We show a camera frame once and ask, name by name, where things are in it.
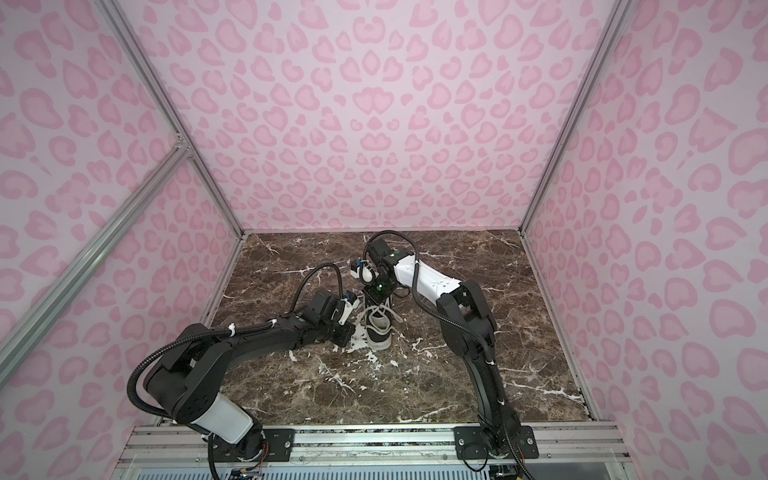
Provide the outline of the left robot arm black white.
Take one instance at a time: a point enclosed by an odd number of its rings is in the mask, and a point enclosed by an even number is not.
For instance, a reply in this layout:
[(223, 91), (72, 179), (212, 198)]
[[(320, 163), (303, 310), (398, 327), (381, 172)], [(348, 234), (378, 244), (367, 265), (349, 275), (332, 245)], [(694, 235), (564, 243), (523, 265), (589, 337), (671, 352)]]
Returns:
[(140, 361), (129, 376), (126, 394), (139, 410), (205, 434), (219, 448), (254, 458), (264, 448), (265, 434), (258, 419), (221, 393), (230, 368), (317, 343), (345, 347), (354, 332), (348, 320), (312, 323), (296, 315), (242, 329), (193, 324)]

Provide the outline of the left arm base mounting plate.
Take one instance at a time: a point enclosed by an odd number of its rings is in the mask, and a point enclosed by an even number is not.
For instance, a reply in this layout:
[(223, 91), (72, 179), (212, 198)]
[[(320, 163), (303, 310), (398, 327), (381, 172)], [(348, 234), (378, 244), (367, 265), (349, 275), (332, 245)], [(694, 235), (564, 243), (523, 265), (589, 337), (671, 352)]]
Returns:
[(208, 458), (226, 463), (288, 462), (295, 436), (296, 430), (291, 428), (257, 429), (248, 432), (237, 444), (229, 444), (215, 436)]

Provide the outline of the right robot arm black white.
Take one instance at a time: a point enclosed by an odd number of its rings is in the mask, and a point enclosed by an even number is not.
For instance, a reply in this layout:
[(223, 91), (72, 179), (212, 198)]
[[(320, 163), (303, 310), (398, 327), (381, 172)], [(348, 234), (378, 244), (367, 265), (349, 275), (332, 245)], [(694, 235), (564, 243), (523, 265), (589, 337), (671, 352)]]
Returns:
[(391, 297), (397, 288), (408, 287), (422, 312), (440, 322), (446, 345), (467, 369), (489, 453), (521, 461), (515, 438), (522, 425), (504, 390), (495, 355), (496, 322), (479, 284), (449, 277), (400, 252), (383, 257), (376, 269), (353, 260), (350, 273), (363, 284), (368, 346), (390, 347), (392, 322), (399, 318)]

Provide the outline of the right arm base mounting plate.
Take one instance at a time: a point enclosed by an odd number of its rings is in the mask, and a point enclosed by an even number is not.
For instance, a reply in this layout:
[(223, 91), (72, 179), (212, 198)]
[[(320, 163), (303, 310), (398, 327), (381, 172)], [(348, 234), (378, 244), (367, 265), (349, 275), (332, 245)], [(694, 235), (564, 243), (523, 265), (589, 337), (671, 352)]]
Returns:
[[(452, 432), (459, 460), (514, 459), (505, 437), (495, 440), (487, 429), (479, 425), (454, 427)], [(539, 458), (540, 452), (531, 426), (521, 426), (511, 441), (517, 458), (524, 461)]]

